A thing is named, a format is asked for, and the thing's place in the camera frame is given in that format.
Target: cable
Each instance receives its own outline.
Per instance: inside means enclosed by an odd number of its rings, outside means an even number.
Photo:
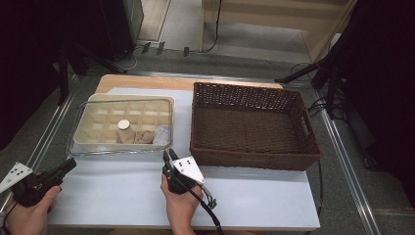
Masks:
[[[197,184],[199,187],[201,187],[202,188],[202,190],[204,191],[204,193],[205,193],[205,195],[207,196],[207,206],[211,209],[211,210],[213,210],[216,206],[217,206],[217,202],[216,202],[216,199],[214,199],[212,196],[211,196],[211,193],[210,193],[210,191],[207,189],[207,187],[205,187],[204,185],[200,185],[200,184]]]
[[[137,66],[137,57],[135,56],[135,52],[137,52],[139,49],[141,49],[142,47],[137,47],[133,52],[132,52],[132,56],[134,57],[135,63],[134,66],[131,68],[124,68],[121,65],[117,64],[116,62],[113,62],[114,65],[118,66],[120,69],[123,69],[125,71],[131,71],[132,69],[134,69]]]
[[[321,163],[320,160],[317,162],[318,163],[318,177],[320,179],[320,205],[317,209],[317,216],[320,217],[321,214],[321,210],[323,209],[323,202],[324,202],[324,188],[323,188],[323,171],[321,169]],[[312,231],[307,231],[304,233],[304,235],[308,235],[310,234]]]
[[[297,67],[297,66],[300,66],[300,65],[311,65],[311,63],[298,63],[298,64],[296,64],[296,65],[294,65],[293,67],[291,67],[291,69],[290,69],[290,75],[292,75],[293,74],[293,70],[294,70],[294,68],[295,67]]]
[[[213,45],[211,45],[211,47],[209,49],[207,49],[205,51],[201,51],[200,53],[208,53],[216,45],[217,38],[219,38],[218,30],[219,30],[219,19],[220,19],[220,8],[221,7],[222,7],[222,0],[219,0],[219,9],[217,10],[217,18],[216,18],[216,31],[215,31],[216,34],[215,34]]]
[[[311,104],[311,106],[307,109],[309,113],[311,113],[311,111],[314,111],[314,113],[313,113],[313,114],[310,114],[310,117],[311,117],[311,118],[312,118],[312,117],[314,117],[315,115],[317,115],[318,113],[320,113],[321,111],[323,111],[323,110],[327,109],[327,105],[326,105],[326,103],[317,104],[317,102],[322,101],[322,100],[325,100],[325,99],[327,99],[327,97],[326,97],[326,96],[325,96],[325,97],[321,97],[321,98],[317,99],[317,100],[316,100],[316,101],[314,101],[314,102]],[[332,105],[332,109],[333,109],[333,110],[341,110],[342,112],[345,112],[345,107],[344,107],[344,105],[343,105],[343,99],[341,99],[341,98],[339,98],[339,97],[338,97],[338,99],[339,99],[339,100],[341,100],[341,102],[340,102],[340,103],[338,103],[338,104],[333,104],[333,105]],[[333,117],[334,117],[334,119],[341,119],[341,120],[345,120],[345,118],[344,118],[344,117],[337,117],[337,116],[335,116],[335,115],[333,115]]]
[[[222,227],[220,226],[220,221],[219,219],[217,219],[216,215],[214,215],[213,211],[211,211],[208,205],[198,195],[196,195],[192,189],[184,185],[183,182],[174,174],[171,174],[170,176],[174,178],[183,188],[185,188],[190,194],[193,195],[193,197],[195,197],[201,203],[202,208],[204,208],[205,211],[207,211],[208,215],[210,215],[211,219],[213,220],[213,223],[216,226],[216,230],[219,233],[219,235],[223,235]]]

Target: human hand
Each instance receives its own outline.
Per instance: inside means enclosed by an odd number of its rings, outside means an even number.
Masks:
[[[189,192],[181,195],[171,193],[168,190],[167,177],[164,174],[161,176],[161,190],[166,199],[167,217],[173,233],[175,235],[195,234],[191,220],[199,201]],[[200,198],[204,196],[201,187],[193,187],[192,191]]]
[[[43,199],[31,208],[25,208],[19,204],[14,207],[15,202],[10,203],[7,206],[10,232],[13,235],[45,235],[47,213],[55,207],[60,192],[60,186],[52,187]]]

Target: finger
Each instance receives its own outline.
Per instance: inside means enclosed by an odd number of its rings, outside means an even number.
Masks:
[[[56,200],[52,203],[52,205],[48,208],[48,213],[51,212],[56,207]]]
[[[165,174],[161,175],[161,190],[165,193],[168,191],[167,176]]]
[[[36,211],[39,213],[47,213],[49,208],[54,207],[55,200],[61,192],[60,186],[54,186],[46,192],[43,199],[37,204]]]

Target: clear plastic container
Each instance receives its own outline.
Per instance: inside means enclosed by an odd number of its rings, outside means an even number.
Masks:
[[[161,151],[172,144],[174,99],[164,96],[95,94],[78,108],[69,137],[72,157]],[[159,144],[117,143],[118,123],[127,119],[134,131],[169,126],[167,141]]]

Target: brown woven basket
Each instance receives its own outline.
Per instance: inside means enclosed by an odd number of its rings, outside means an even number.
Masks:
[[[199,165],[306,170],[322,157],[298,91],[195,82],[190,152]]]

